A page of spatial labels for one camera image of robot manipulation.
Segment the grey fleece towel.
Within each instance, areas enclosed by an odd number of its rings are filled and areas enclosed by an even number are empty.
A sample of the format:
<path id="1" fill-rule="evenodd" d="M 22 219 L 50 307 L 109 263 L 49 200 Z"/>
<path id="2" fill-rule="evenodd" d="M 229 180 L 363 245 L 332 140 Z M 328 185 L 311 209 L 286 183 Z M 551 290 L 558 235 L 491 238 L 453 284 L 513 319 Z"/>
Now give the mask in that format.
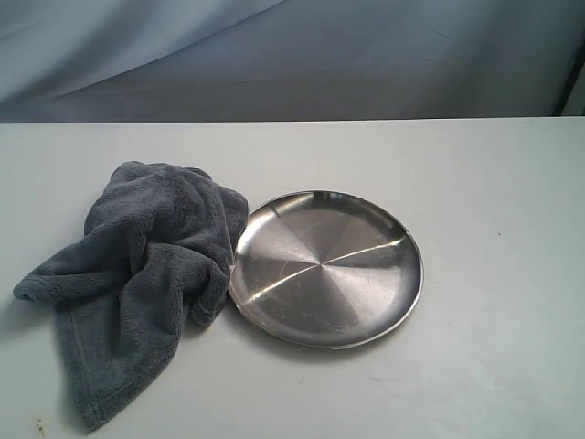
<path id="1" fill-rule="evenodd" d="M 82 238 L 27 274 L 14 296 L 54 309 L 69 391 L 102 427 L 176 353 L 186 321 L 208 327 L 228 298 L 247 200 L 199 168 L 125 162 Z"/>

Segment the round stainless steel plate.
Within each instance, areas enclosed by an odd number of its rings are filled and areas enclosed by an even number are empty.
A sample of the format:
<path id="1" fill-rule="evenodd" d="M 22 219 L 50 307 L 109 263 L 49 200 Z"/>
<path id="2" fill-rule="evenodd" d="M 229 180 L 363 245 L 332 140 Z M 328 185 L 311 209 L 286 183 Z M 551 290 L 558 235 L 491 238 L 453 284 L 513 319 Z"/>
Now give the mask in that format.
<path id="1" fill-rule="evenodd" d="M 257 207 L 235 251 L 229 296 L 255 327 L 308 348 L 355 348 L 397 329 L 420 298 L 410 232 L 378 205 L 308 190 Z"/>

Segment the blue-grey backdrop cloth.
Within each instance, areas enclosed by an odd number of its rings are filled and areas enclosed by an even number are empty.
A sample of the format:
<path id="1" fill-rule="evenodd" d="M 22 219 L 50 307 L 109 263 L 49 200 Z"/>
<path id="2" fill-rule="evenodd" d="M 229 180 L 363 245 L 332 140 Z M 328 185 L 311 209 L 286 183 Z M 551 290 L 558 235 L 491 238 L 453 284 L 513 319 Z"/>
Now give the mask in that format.
<path id="1" fill-rule="evenodd" d="M 544 116 L 581 1 L 4 1 L 5 123 Z"/>

